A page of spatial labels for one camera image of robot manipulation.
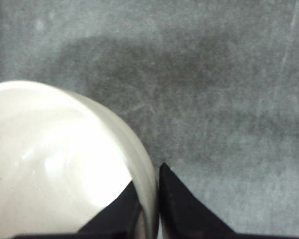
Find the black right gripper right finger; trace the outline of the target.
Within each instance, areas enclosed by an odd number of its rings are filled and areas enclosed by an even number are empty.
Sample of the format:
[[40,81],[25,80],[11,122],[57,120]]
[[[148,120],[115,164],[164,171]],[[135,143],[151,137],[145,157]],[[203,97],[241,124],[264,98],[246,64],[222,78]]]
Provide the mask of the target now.
[[167,239],[299,239],[296,177],[192,165],[180,180],[159,168],[159,212]]

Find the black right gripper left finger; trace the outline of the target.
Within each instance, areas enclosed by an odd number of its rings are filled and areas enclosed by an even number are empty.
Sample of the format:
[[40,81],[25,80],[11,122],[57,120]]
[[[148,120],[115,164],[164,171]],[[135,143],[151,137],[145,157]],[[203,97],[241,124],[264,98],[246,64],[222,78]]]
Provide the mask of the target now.
[[16,235],[15,239],[136,239],[141,204],[133,182],[76,233]]

